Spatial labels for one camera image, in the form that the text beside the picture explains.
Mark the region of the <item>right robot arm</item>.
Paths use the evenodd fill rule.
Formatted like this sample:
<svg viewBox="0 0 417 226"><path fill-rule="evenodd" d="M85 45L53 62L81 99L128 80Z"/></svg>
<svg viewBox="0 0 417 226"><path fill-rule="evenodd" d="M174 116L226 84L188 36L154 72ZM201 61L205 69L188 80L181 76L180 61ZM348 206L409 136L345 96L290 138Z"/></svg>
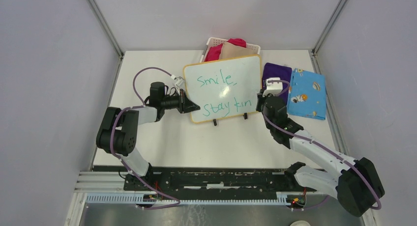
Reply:
<svg viewBox="0 0 417 226"><path fill-rule="evenodd" d="M317 190L338 200L355 217L369 209L382 208L385 190L372 161L365 157L355 159L320 143L288 117L282 98L261 93L257 98L256 110L263 115L273 139L322 168L317 170L301 162L291 165L284 177L287 189L296 191L302 186Z"/></svg>

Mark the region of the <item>yellow framed whiteboard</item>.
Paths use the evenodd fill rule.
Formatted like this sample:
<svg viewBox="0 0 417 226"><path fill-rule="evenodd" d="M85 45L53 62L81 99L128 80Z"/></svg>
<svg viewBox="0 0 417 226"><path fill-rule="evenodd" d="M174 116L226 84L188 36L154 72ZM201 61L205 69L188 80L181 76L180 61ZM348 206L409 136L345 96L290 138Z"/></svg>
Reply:
<svg viewBox="0 0 417 226"><path fill-rule="evenodd" d="M262 59L250 55L189 64L183 77L187 97L200 107L190 114L193 123L250 114L262 88Z"/></svg>

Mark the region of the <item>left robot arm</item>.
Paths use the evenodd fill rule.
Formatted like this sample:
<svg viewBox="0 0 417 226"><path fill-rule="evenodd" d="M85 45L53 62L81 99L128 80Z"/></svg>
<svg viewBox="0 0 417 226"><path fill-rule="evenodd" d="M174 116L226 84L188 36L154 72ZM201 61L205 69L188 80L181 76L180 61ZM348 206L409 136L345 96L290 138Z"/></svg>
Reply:
<svg viewBox="0 0 417 226"><path fill-rule="evenodd" d="M96 136L96 146L126 164L132 174L137 174L135 183L145 191L154 186L154 176L149 174L151 164L136 148L138 126L160 121L166 110L176 109L179 113L200 110L200 106L187 97L184 89L176 89L170 95L166 93L163 82L153 82L149 91L144 106L124 110L108 107Z"/></svg>

